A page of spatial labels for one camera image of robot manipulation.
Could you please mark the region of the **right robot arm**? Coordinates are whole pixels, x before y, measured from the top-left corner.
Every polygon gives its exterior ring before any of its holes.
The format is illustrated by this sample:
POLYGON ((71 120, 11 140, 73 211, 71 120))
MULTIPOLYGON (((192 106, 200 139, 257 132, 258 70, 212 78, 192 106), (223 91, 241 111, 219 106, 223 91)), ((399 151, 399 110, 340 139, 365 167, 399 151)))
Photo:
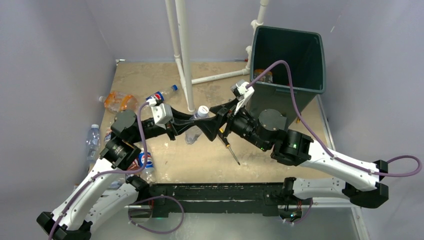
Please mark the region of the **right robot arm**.
POLYGON ((389 199, 389 188, 378 175, 387 173, 382 160, 365 162, 347 157, 337 160, 337 152, 312 137, 288 128, 287 119, 275 109, 263 110, 258 118, 233 103, 214 106, 214 117, 197 119, 194 124, 212 141, 234 133, 262 151, 271 150, 270 157, 285 166, 311 168, 330 178, 310 180, 297 177, 284 179, 277 198, 288 204, 312 198, 341 198, 369 209, 380 207, 389 199))

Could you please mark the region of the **orange juice bottle white cap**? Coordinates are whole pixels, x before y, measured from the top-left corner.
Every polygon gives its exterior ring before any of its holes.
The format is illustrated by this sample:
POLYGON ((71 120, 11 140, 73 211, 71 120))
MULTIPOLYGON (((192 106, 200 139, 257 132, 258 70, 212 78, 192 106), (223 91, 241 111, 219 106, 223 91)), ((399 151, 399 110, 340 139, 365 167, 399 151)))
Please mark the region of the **orange juice bottle white cap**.
MULTIPOLYGON (((265 69, 255 69, 253 71, 253 79, 256 79, 259 75, 261 75, 265 69)), ((263 75, 259 80, 259 82, 269 83, 272 84, 273 81, 273 73, 271 71, 267 72, 265 75, 263 75)))

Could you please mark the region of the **crushed clear bottle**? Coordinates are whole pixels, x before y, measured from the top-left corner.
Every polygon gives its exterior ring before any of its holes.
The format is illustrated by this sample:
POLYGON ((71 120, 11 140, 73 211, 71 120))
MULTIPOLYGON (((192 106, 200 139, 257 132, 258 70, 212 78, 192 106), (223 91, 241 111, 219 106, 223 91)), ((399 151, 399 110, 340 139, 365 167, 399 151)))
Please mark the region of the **crushed clear bottle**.
MULTIPOLYGON (((190 118, 191 120, 204 119, 209 117, 209 108, 205 105, 199 106, 194 115, 190 118)), ((193 126, 185 132, 185 142, 187 145, 194 144, 197 139, 203 134, 202 130, 198 126, 193 126)))

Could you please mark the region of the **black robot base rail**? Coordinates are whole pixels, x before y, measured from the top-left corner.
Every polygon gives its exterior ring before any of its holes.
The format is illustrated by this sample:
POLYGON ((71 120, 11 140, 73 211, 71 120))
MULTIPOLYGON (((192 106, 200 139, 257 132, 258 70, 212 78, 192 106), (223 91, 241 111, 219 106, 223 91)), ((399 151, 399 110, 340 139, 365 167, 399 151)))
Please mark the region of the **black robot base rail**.
POLYGON ((170 213, 261 214, 265 217, 300 218, 290 213, 311 200, 294 196, 292 184, 262 183, 157 183, 145 187, 136 204, 147 205, 154 218, 170 213))

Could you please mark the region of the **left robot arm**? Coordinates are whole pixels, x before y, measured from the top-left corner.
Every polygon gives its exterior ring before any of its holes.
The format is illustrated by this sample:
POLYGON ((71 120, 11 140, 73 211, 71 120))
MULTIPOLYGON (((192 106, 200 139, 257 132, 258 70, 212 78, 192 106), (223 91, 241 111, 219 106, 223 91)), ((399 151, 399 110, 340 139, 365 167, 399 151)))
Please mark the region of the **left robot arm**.
POLYGON ((160 135, 174 140, 191 128, 194 120, 167 104, 155 106, 153 111, 155 116, 146 120, 140 120, 133 110, 124 110, 115 116, 112 139, 88 175, 60 206, 37 217, 37 223, 49 239, 88 240, 123 207, 168 199, 161 193, 153 195, 151 185, 139 176, 141 169, 130 168, 139 154, 147 154, 137 143, 160 135))

